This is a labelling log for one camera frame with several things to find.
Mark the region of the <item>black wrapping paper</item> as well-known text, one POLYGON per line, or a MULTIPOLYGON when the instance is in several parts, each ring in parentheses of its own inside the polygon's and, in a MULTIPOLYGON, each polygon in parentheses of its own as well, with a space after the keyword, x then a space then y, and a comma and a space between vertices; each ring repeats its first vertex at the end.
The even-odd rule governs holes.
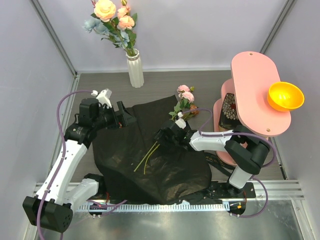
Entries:
POLYGON ((201 151, 157 144, 148 161, 141 163, 176 104, 172 95, 134 105, 128 111, 136 122, 97 133, 92 142, 94 162, 111 199, 168 204, 210 185, 212 172, 201 151))

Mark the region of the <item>rust brown flower stem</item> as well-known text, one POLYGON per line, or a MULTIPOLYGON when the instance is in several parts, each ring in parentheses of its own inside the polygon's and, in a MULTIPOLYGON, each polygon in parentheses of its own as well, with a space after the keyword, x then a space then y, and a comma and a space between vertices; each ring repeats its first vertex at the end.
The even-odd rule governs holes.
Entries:
MULTIPOLYGON (((177 105, 174 107, 174 111, 169 112, 171 115, 171 120, 177 120, 178 118, 182 118, 185 122, 190 118, 196 116, 199 111, 197 110, 198 107, 189 100, 180 100, 177 105)), ((139 166, 144 162, 143 174, 146 174, 148 160, 152 156, 152 154, 159 148, 160 144, 156 140, 154 144, 150 147, 148 152, 142 158, 138 166, 135 168, 135 171, 139 168, 139 166)))

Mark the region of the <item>pink artificial flower stem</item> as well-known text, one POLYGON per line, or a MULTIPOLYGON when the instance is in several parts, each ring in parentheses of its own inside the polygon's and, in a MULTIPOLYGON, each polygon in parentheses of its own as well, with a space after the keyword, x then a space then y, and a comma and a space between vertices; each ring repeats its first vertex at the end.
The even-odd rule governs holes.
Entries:
POLYGON ((187 85, 180 85, 178 88, 177 88, 177 93, 178 93, 178 97, 179 97, 179 100, 178 100, 178 102, 179 101, 181 101, 181 100, 189 100, 190 102, 193 102, 194 103, 194 101, 195 101, 195 97, 194 97, 194 95, 193 95, 193 92, 194 92, 194 90, 195 90, 195 87, 194 86, 192 86, 192 87, 188 87, 187 85))

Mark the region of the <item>black ribbon gold lettering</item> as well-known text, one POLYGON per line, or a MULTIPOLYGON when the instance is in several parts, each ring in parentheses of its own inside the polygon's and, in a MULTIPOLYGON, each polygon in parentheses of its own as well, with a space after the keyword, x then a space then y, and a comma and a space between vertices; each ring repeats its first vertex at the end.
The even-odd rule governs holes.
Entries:
POLYGON ((213 166, 227 177, 230 177, 235 169, 234 166, 223 162, 216 154, 204 152, 204 156, 209 165, 213 166))

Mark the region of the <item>blue artificial flower stem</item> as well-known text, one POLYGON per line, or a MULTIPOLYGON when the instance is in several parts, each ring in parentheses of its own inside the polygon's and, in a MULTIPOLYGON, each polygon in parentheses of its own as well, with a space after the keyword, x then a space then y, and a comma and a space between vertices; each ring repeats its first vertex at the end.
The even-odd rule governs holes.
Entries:
POLYGON ((101 20, 97 18, 91 18, 86 20, 82 28, 88 33, 95 33, 100 36, 101 40, 110 41, 116 48, 122 48, 128 50, 130 39, 129 35, 122 30, 109 30, 101 20))

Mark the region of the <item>peach artificial flower stem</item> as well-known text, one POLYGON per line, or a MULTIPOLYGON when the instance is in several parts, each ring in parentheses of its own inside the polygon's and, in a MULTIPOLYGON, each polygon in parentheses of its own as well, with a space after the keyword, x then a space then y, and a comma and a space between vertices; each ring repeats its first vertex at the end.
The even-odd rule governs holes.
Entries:
POLYGON ((121 7, 117 10, 118 24, 117 29, 120 30, 121 47, 125 49, 126 53, 133 57, 136 55, 134 46, 136 43, 137 34, 133 31, 136 23, 130 15, 130 7, 126 0, 121 0, 121 7))

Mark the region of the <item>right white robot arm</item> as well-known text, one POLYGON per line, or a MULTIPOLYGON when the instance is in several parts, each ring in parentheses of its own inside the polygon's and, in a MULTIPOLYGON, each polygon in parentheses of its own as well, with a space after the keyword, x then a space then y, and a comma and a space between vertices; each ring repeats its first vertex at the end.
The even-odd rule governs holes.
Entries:
POLYGON ((236 163, 226 184, 226 193, 233 198, 244 191, 247 181, 260 173, 270 152, 275 147, 264 137, 252 133, 243 125, 223 132, 186 130, 178 121, 168 120, 158 130, 154 140, 167 147, 188 151, 215 151, 228 153, 236 163))

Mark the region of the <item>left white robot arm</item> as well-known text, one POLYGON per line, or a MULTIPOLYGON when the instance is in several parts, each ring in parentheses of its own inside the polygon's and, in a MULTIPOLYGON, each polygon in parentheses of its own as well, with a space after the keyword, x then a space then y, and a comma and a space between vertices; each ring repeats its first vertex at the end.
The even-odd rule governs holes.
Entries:
POLYGON ((118 110, 108 98, 83 99, 75 121, 65 131, 58 158, 47 179, 35 196, 27 196, 22 207, 37 230, 47 229, 64 233, 76 211, 89 198, 102 199, 107 192, 99 176, 84 178, 78 186, 68 191, 72 176, 91 143, 102 129, 116 130, 127 127, 136 119, 121 101, 118 110))

